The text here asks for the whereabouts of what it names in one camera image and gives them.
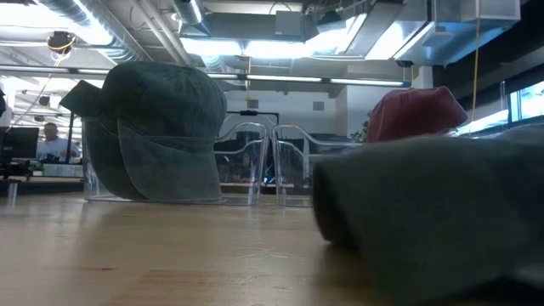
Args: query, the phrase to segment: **man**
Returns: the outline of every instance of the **man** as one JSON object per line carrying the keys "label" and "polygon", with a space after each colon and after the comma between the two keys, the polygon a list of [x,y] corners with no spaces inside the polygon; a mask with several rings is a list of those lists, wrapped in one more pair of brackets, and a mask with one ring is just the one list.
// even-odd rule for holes
{"label": "man", "polygon": [[[37,145],[36,158],[41,161],[48,157],[48,154],[53,157],[58,157],[61,162],[66,158],[66,149],[68,147],[68,140],[62,139],[58,136],[59,130],[54,123],[47,123],[43,126],[43,133],[45,134],[45,141]],[[74,143],[70,147],[71,162],[73,157],[79,156],[79,150]]]}

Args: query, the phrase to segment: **table surface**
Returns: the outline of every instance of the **table surface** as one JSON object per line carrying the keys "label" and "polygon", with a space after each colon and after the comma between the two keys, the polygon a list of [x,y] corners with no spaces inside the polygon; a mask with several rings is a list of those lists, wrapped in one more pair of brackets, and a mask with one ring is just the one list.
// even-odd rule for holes
{"label": "table surface", "polygon": [[271,196],[258,207],[5,201],[1,305],[386,304],[357,252],[329,247],[309,208]]}

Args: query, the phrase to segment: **wall vent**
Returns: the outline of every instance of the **wall vent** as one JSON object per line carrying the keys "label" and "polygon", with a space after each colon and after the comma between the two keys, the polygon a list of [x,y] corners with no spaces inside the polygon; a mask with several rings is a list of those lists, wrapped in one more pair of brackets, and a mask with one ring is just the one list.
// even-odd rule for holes
{"label": "wall vent", "polygon": [[247,109],[248,110],[256,110],[258,109],[258,100],[257,99],[249,99],[247,101]]}
{"label": "wall vent", "polygon": [[314,111],[324,111],[325,102],[323,101],[314,101]]}

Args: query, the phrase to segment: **computer monitor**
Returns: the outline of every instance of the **computer monitor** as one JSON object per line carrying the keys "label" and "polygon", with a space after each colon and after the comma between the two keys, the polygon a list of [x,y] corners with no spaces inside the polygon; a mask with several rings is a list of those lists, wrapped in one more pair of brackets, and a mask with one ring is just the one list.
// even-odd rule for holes
{"label": "computer monitor", "polygon": [[0,127],[0,160],[10,162],[12,158],[36,158],[38,127]]}

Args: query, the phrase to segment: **wooden table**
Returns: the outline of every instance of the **wooden table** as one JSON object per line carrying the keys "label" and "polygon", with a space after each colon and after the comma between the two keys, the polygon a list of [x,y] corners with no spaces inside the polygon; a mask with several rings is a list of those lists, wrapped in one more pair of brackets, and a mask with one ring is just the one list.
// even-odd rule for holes
{"label": "wooden table", "polygon": [[308,208],[29,195],[0,218],[1,305],[384,304]]}

